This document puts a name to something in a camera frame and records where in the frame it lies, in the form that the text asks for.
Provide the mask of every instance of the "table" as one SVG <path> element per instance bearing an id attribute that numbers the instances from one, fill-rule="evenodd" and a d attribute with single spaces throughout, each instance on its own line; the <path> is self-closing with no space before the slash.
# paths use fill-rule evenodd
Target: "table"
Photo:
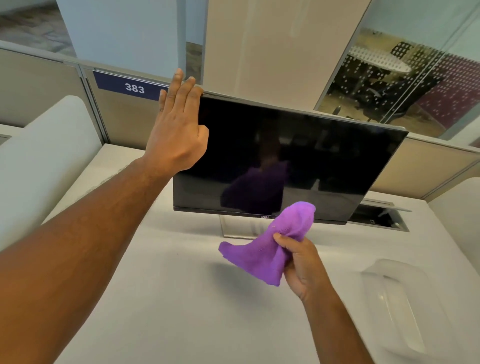
<path id="1" fill-rule="evenodd" d="M 348 51 L 352 57 L 359 59 L 369 65 L 367 70 L 362 74 L 359 81 L 352 90 L 352 94 L 356 94 L 363 82 L 368 78 L 373 66 L 378 68 L 393 71 L 397 73 L 409 73 L 412 68 L 403 62 L 400 58 L 393 54 L 380 49 L 368 49 L 360 46 L 352 46 Z"/>
<path id="2" fill-rule="evenodd" d="M 48 218 L 143 151 L 104 145 Z M 379 258 L 423 269 L 464 350 L 480 357 L 480 276 L 422 200 L 369 192 L 400 212 L 410 233 L 315 223 L 330 279 L 376 363 L 411 364 L 377 343 L 360 272 Z M 173 211 L 172 184 L 140 224 L 112 281 L 56 364 L 318 363 L 302 305 L 282 280 L 267 286 L 227 262 L 217 215 Z M 243 240 L 228 239 L 245 244 Z"/>

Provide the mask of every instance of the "hand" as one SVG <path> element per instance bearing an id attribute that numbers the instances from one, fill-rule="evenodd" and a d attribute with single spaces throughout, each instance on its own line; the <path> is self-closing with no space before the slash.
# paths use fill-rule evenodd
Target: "hand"
<path id="1" fill-rule="evenodd" d="M 304 238 L 298 242 L 278 232 L 273 238 L 293 254 L 293 260 L 286 265 L 284 274 L 288 285 L 302 302 L 305 303 L 325 288 L 333 289 L 317 248 L 310 240 Z"/>
<path id="2" fill-rule="evenodd" d="M 147 142 L 144 161 L 155 171 L 173 177 L 191 168 L 205 153 L 208 129 L 198 125 L 201 87 L 190 77 L 181 84 L 180 68 L 173 75 L 168 93 L 160 92 L 160 111 Z"/>

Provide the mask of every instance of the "computer monitor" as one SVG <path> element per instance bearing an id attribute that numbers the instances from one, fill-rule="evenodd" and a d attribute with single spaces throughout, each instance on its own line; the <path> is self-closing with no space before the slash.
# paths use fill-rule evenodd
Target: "computer monitor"
<path id="1" fill-rule="evenodd" d="M 173 178 L 176 211 L 274 218 L 307 201 L 345 224 L 408 132 L 222 96 L 200 101 L 205 155 Z"/>

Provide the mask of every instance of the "glass partition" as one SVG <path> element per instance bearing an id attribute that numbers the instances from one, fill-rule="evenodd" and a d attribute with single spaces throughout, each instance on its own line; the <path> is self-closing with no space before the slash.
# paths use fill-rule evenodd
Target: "glass partition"
<path id="1" fill-rule="evenodd" d="M 475 146 L 479 7 L 478 0 L 374 0 L 317 109 Z M 456 136 L 467 126 L 468 138 Z"/>

